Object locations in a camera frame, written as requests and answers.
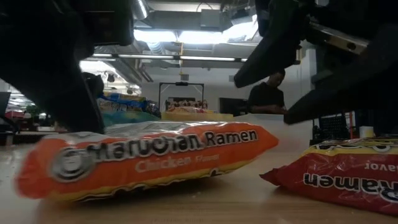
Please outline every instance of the ceiling light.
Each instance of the ceiling light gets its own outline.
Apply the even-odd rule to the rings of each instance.
[[[177,37],[172,31],[134,30],[134,38],[144,42],[175,42]]]
[[[114,61],[116,61],[116,59],[115,58],[95,58],[95,57],[89,57],[89,58],[86,58],[85,60],[88,60],[88,61],[105,61],[105,62],[114,62]]]
[[[253,31],[257,31],[257,22],[245,22],[232,26],[223,32],[225,39],[236,39],[242,36],[251,35]]]
[[[101,61],[81,61],[80,68],[83,72],[113,72],[116,70],[108,64]]]
[[[196,57],[196,56],[181,56],[182,60],[212,60],[221,62],[233,62],[235,58],[224,58],[224,57]]]
[[[16,98],[16,99],[10,99],[11,101],[14,101],[14,102],[17,102],[17,103],[23,103],[23,102],[25,102],[23,99],[19,99],[19,98]]]
[[[172,60],[174,57],[172,55],[119,55],[121,58],[140,58],[140,59],[162,59],[162,60]]]
[[[93,54],[93,57],[112,57],[111,54]]]
[[[178,40],[185,44],[219,44],[225,42],[220,32],[183,31]]]

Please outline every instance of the plastic wrapper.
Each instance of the plastic wrapper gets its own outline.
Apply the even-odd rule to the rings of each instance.
[[[141,123],[145,121],[158,121],[160,118],[139,111],[103,111],[104,124],[106,127],[115,124]]]
[[[181,106],[177,108],[172,108],[167,110],[168,112],[174,113],[217,113],[212,110],[202,109],[202,108],[195,108],[192,106]]]
[[[99,109],[103,114],[109,115],[110,111],[145,112],[160,117],[160,111],[156,104],[153,101],[147,100],[145,97],[105,92],[97,101]],[[115,120],[115,117],[119,116],[119,114],[121,113],[112,115],[114,116],[113,120]]]
[[[398,215],[398,139],[323,142],[261,177],[317,200]]]
[[[218,113],[178,113],[163,112],[162,120],[166,121],[234,121],[231,114]]]
[[[119,124],[106,135],[45,136],[16,177],[29,198],[87,201],[187,179],[226,174],[278,140],[247,123]]]

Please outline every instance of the table surface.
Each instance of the table surface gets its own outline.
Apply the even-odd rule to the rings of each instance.
[[[397,223],[394,217],[290,194],[258,176],[294,161],[297,151],[271,150],[231,174],[153,189],[139,197],[80,205],[19,198],[12,180],[29,148],[0,149],[1,223]]]

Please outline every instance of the red ramen package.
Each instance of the red ramen package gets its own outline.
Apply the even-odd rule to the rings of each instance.
[[[45,136],[28,153],[16,187],[29,198],[94,200],[227,174],[277,144],[264,128],[247,123],[117,124],[106,135]]]
[[[324,202],[398,215],[398,139],[323,142],[261,177]]]

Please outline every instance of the person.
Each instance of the person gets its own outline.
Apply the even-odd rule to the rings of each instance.
[[[284,92],[278,86],[285,78],[285,70],[272,74],[267,82],[253,87],[248,99],[250,113],[286,114]]]

